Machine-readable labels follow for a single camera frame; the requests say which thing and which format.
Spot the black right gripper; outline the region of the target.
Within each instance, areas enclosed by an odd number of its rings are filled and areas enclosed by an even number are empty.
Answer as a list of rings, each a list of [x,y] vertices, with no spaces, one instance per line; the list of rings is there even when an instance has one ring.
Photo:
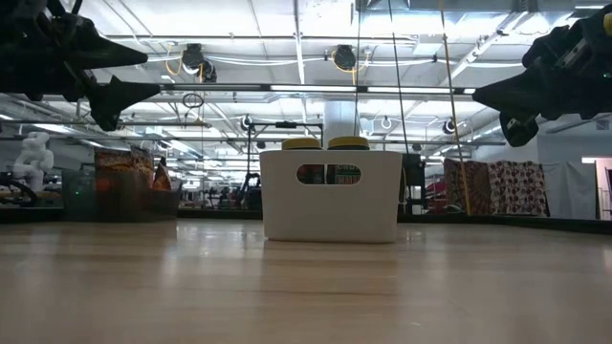
[[[478,87],[472,99],[499,112],[546,119],[612,112],[612,4],[536,39],[522,64],[526,72]],[[539,130],[536,117],[500,113],[499,121],[510,146],[526,145]]]

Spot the dark grey plastic bin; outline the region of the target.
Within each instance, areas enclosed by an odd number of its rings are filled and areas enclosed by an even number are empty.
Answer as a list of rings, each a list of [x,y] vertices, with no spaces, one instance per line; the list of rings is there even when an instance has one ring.
[[[182,187],[157,190],[136,171],[64,170],[62,200],[68,221],[142,223],[177,217]]]

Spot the black aluminium table frame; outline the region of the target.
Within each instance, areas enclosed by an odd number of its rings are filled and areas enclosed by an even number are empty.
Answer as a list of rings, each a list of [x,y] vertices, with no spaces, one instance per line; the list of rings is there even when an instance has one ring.
[[[0,225],[43,222],[100,222],[100,223],[138,223],[178,219],[207,220],[258,220],[263,219],[261,212],[248,210],[202,210],[179,209],[175,216],[144,216],[136,218],[110,218],[101,215],[70,216],[59,207],[9,207],[0,208]],[[436,225],[501,225],[527,228],[549,229],[556,231],[612,236],[612,221],[576,220],[559,218],[539,218],[526,216],[493,216],[464,214],[445,215],[408,215],[399,214],[398,224],[436,224]]]

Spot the black computer case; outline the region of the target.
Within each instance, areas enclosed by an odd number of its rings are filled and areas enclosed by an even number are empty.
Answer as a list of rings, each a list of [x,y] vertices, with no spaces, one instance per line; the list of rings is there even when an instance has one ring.
[[[414,207],[426,209],[425,167],[419,154],[403,154],[404,213],[413,215]]]

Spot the long light bar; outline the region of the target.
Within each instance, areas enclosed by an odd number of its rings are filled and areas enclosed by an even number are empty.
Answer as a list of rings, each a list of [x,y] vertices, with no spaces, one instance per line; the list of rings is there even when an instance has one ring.
[[[232,83],[161,83],[162,91],[212,91],[212,92],[275,92],[275,93],[358,93],[358,94],[406,94],[449,95],[448,87],[391,87],[314,84],[232,84]]]

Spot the grey cloth sheet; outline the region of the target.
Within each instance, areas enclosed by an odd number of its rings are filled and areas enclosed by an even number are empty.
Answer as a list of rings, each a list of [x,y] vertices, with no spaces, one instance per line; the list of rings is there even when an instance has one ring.
[[[596,168],[579,161],[544,163],[550,216],[558,219],[595,220]]]

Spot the yellow lid spice jar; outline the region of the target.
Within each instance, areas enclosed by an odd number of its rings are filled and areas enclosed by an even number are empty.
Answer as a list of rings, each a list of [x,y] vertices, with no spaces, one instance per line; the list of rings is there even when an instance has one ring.
[[[370,149],[369,141],[363,137],[337,137],[328,141],[328,150],[364,150]],[[326,170],[327,184],[355,184],[361,179],[360,169],[353,164],[328,164]]]
[[[282,150],[320,150],[321,145],[314,138],[294,138],[284,140]],[[323,164],[303,164],[296,171],[297,179],[304,184],[324,184],[325,166]]]

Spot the white robot figure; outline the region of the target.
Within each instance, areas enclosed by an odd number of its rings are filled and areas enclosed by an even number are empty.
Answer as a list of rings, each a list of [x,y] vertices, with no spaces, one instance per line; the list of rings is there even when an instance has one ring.
[[[54,153],[47,148],[49,139],[48,133],[30,132],[13,164],[13,176],[25,179],[33,192],[43,190],[44,173],[54,167]]]

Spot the white red patterned cloth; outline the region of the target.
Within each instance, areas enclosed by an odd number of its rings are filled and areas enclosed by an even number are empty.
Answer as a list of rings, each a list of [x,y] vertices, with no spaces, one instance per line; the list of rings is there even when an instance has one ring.
[[[489,165],[489,181],[492,214],[550,216],[541,164],[497,161]]]

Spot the white column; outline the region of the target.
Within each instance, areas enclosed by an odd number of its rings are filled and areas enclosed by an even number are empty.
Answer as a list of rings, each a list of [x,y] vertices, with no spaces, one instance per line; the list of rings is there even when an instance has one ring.
[[[323,111],[323,137],[325,140],[355,136],[359,132],[356,113],[357,110],[354,102],[326,102]]]

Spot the dark red patterned cloth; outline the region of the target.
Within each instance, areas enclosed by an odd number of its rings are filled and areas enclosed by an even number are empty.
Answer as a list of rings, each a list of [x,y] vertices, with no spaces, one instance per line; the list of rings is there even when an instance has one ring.
[[[471,215],[492,214],[492,193],[488,165],[481,161],[444,160],[444,179],[448,205],[467,211],[470,201]]]

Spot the white plastic bin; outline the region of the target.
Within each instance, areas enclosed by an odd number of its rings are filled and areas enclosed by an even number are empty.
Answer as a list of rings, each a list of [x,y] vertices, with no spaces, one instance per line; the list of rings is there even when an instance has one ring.
[[[389,244],[396,241],[402,155],[390,151],[278,150],[260,155],[269,240]],[[354,165],[353,184],[304,184],[302,165]]]

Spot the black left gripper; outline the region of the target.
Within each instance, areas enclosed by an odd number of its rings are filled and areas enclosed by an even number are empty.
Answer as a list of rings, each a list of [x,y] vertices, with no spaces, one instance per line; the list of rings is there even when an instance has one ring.
[[[91,116],[103,131],[115,131],[120,113],[155,96],[158,84],[121,81],[95,85],[89,72],[143,64],[148,55],[110,41],[96,29],[80,27],[83,0],[0,0],[0,93],[40,101],[62,95],[87,97]]]

